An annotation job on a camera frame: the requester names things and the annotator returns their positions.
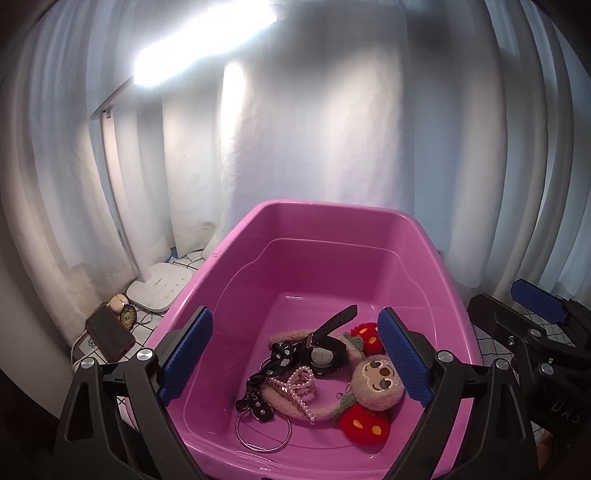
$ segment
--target red plush strawberry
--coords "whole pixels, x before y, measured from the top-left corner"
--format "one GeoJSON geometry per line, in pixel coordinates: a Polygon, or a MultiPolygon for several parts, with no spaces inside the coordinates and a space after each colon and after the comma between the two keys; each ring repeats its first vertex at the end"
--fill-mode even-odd
{"type": "Polygon", "coordinates": [[[390,435],[388,414],[356,403],[339,417],[339,427],[353,443],[379,445],[390,435]]]}
{"type": "Polygon", "coordinates": [[[378,336],[378,324],[375,322],[362,323],[351,330],[351,337],[360,336],[363,339],[363,353],[365,356],[385,353],[384,346],[378,336]]]}

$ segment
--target white curtain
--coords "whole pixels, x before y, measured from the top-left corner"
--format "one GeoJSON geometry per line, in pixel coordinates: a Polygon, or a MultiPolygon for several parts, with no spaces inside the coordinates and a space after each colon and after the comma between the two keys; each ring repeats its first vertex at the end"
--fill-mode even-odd
{"type": "MultiPolygon", "coordinates": [[[[88,117],[210,3],[60,0],[3,80],[2,204],[70,341],[136,273],[88,117]]],[[[590,302],[589,77],[530,0],[285,4],[231,57],[113,110],[148,261],[264,200],[358,203],[414,215],[465,300],[523,277],[590,302]]]]}

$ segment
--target silver hoop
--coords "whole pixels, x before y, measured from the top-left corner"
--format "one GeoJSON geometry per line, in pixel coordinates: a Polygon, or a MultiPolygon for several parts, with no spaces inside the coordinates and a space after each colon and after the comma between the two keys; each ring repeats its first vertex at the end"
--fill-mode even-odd
{"type": "Polygon", "coordinates": [[[278,446],[273,447],[273,448],[262,448],[262,447],[259,447],[257,445],[253,445],[252,443],[245,442],[243,440],[243,438],[240,436],[239,426],[240,426],[240,422],[242,421],[242,417],[244,415],[246,415],[247,413],[249,413],[250,411],[251,410],[249,409],[249,410],[245,410],[243,412],[240,412],[238,414],[238,418],[236,419],[236,436],[238,437],[238,441],[241,444],[243,444],[249,450],[252,450],[253,452],[258,452],[258,453],[273,453],[273,452],[277,452],[277,451],[281,450],[285,445],[287,445],[287,442],[289,442],[290,441],[290,438],[291,438],[291,422],[290,422],[290,419],[288,419],[288,418],[286,418],[286,420],[287,420],[287,427],[289,428],[289,430],[287,432],[287,437],[278,446]]]}

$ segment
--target pink tub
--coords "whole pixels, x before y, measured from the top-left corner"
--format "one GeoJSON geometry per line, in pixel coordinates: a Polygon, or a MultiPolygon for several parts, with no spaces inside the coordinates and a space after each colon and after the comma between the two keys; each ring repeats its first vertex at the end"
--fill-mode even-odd
{"type": "MultiPolygon", "coordinates": [[[[375,322],[391,306],[436,350],[481,364],[467,313],[441,258],[421,226],[399,212],[328,203],[274,201],[257,206],[226,237],[168,311],[148,342],[156,347],[199,305],[213,312],[214,332],[184,394],[168,412],[197,463],[220,479],[381,479],[404,447],[423,409],[407,395],[396,406],[385,445],[352,445],[330,422],[293,422],[281,451],[242,447],[234,402],[268,356],[269,335],[317,328],[344,307],[359,314],[350,329],[375,322]]],[[[334,403],[350,372],[318,382],[315,407],[334,403]]],[[[466,429],[472,400],[460,407],[435,476],[449,471],[466,429]]],[[[281,443],[287,424],[276,414],[242,423],[247,442],[281,443]]]]}

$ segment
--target blue gripper pad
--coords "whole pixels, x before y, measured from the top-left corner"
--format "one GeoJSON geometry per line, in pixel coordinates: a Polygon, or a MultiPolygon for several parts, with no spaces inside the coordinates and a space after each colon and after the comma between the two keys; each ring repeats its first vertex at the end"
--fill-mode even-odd
{"type": "Polygon", "coordinates": [[[528,281],[520,279],[513,283],[511,297],[549,323],[560,323],[566,320],[567,313],[562,308],[562,302],[528,281]]]}
{"type": "Polygon", "coordinates": [[[213,315],[207,308],[198,309],[186,327],[179,330],[161,367],[158,398],[163,405],[183,394],[212,334],[213,315]]]}
{"type": "Polygon", "coordinates": [[[427,408],[433,400],[429,368],[408,338],[404,326],[399,325],[388,309],[379,312],[378,334],[408,395],[427,408]]]}

